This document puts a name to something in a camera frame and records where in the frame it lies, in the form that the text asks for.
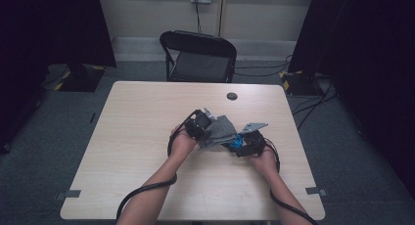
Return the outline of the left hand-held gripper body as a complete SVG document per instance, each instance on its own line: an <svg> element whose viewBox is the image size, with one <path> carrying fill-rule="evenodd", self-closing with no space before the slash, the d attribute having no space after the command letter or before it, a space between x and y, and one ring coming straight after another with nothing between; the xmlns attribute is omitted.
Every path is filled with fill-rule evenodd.
<svg viewBox="0 0 415 225"><path fill-rule="evenodd" d="M193 112L194 118L190 117L185 122L187 133L197 141L208 138L210 131L208 128L212 125L212 120L201 110Z"/></svg>

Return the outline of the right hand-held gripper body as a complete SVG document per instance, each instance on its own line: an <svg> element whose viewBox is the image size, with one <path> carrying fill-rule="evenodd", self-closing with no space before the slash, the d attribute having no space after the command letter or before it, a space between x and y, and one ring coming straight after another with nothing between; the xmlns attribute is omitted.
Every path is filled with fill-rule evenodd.
<svg viewBox="0 0 415 225"><path fill-rule="evenodd" d="M262 134L259 132L260 128L267 126L267 123L253 122L247 123L242 131L239 133L243 136L243 146L239 157L247 157L251 155L261 155L263 148L265 147L265 140Z"/></svg>

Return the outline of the grey knitted cloth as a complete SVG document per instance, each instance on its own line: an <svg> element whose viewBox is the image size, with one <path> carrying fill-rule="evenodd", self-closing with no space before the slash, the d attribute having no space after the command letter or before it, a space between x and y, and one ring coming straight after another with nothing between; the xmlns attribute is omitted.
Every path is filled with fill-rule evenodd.
<svg viewBox="0 0 415 225"><path fill-rule="evenodd" d="M202 149L231 143L237 138L237 131L226 115L217 117L207 128L207 132L207 138L199 143Z"/></svg>

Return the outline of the person's right hand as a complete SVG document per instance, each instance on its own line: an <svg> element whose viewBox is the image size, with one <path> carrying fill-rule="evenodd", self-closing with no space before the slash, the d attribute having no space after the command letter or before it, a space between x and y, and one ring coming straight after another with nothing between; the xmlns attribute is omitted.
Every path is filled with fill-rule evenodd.
<svg viewBox="0 0 415 225"><path fill-rule="evenodd" d="M254 168L264 177L270 176L277 171L274 152L266 147L260 156L250 156L249 161Z"/></svg>

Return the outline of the person's left hand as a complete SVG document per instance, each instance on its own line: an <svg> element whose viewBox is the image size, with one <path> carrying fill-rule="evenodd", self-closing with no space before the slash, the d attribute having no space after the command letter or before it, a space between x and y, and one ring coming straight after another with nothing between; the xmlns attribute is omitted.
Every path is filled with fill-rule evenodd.
<svg viewBox="0 0 415 225"><path fill-rule="evenodd" d="M198 141L193 139L185 130L184 127L177 125L172 131L171 135L174 136L171 144L171 158L185 159L195 147L199 144Z"/></svg>

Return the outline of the black folding chair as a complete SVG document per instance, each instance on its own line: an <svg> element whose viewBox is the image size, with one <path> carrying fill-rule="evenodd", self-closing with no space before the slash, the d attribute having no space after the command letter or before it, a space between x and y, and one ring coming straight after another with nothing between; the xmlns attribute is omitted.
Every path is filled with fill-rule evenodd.
<svg viewBox="0 0 415 225"><path fill-rule="evenodd" d="M160 36L165 52L166 80L230 83L237 50L221 37L170 30Z"/></svg>

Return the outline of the black stand base yellow stripes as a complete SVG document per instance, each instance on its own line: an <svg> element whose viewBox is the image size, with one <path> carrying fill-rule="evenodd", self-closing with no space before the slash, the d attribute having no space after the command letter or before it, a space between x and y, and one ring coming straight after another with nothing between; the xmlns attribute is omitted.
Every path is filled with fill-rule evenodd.
<svg viewBox="0 0 415 225"><path fill-rule="evenodd" d="M282 86L287 95L292 96L322 96L323 91L317 79L307 76L302 71L279 73Z"/></svg>
<svg viewBox="0 0 415 225"><path fill-rule="evenodd" d="M61 92L93 93L105 72L104 67L92 65L83 65L75 69L65 64L51 65L41 86Z"/></svg>

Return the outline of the grey tape piece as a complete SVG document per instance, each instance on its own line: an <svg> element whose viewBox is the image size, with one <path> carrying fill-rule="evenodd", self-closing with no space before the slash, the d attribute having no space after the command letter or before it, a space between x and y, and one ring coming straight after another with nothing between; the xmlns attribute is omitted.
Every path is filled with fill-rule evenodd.
<svg viewBox="0 0 415 225"><path fill-rule="evenodd" d="M319 189L318 187L308 187L305 188L306 193L308 195L319 195L321 197L325 197L328 195L327 191L325 189Z"/></svg>
<svg viewBox="0 0 415 225"><path fill-rule="evenodd" d="M67 190L65 192L60 192L56 195L56 200L64 201L66 198L78 198L80 193L80 190Z"/></svg>

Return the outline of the black curtain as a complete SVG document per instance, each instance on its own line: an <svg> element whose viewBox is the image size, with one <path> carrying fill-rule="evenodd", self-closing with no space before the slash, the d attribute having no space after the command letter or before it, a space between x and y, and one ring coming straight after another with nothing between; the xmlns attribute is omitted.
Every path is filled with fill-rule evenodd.
<svg viewBox="0 0 415 225"><path fill-rule="evenodd" d="M415 200L415 0L311 0L289 70L334 77Z"/></svg>
<svg viewBox="0 0 415 225"><path fill-rule="evenodd" d="M0 154L10 151L55 64L83 80L85 64L116 65L101 1L0 0Z"/></svg>

